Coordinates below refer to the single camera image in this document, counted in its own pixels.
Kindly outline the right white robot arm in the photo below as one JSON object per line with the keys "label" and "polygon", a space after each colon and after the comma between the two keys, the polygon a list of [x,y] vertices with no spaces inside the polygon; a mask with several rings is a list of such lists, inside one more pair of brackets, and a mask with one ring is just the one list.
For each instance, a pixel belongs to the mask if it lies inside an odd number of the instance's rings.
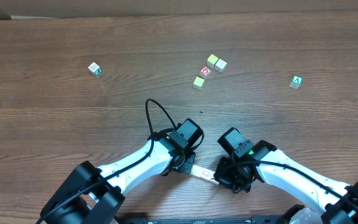
{"label": "right white robot arm", "polygon": [[282,223],[358,223],[358,181],[350,185],[322,176],[267,141],[220,138],[218,143],[228,153],[214,175],[221,185],[237,194],[259,180],[302,202],[281,216]]}

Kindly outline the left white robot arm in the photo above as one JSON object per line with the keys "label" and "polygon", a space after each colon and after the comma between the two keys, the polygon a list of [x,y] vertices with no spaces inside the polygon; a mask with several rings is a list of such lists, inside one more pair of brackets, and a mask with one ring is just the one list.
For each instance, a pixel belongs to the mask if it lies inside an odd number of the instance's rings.
{"label": "left white robot arm", "polygon": [[82,162],[44,205],[39,222],[110,223],[129,191],[154,175],[178,172],[203,138],[168,128],[119,161],[99,167]]}

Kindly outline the red edged frog block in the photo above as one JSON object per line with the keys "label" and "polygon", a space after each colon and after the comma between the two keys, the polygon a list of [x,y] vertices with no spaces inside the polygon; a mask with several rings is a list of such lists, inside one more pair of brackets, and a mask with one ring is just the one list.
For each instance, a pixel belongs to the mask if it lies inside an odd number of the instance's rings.
{"label": "red edged frog block", "polygon": [[201,171],[202,171],[202,167],[200,167],[198,165],[193,165],[192,168],[191,168],[190,174],[192,176],[195,176],[195,177],[200,177],[201,176]]}

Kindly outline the yellow G letter block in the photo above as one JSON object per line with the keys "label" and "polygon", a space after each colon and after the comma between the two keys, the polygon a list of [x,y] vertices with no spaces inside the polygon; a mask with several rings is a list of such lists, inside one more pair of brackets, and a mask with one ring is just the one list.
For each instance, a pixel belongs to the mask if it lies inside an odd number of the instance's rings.
{"label": "yellow G letter block", "polygon": [[204,168],[199,170],[198,175],[202,179],[209,180],[209,172]]}

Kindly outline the hammer picture wooden block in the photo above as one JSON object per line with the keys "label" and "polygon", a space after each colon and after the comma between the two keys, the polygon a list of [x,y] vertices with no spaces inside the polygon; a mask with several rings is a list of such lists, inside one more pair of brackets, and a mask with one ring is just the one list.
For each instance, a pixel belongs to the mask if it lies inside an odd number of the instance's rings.
{"label": "hammer picture wooden block", "polygon": [[214,180],[214,179],[211,179],[211,182],[214,183],[214,184],[216,184],[216,185],[219,185],[219,182],[216,181],[216,180]]}

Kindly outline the animal picture wooden block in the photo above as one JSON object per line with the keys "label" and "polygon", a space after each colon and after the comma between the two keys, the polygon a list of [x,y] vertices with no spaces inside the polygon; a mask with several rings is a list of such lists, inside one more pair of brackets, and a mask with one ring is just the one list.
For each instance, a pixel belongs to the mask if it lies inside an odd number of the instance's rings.
{"label": "animal picture wooden block", "polygon": [[204,177],[207,181],[209,182],[214,182],[214,172],[209,170],[209,169],[205,169],[204,170]]}

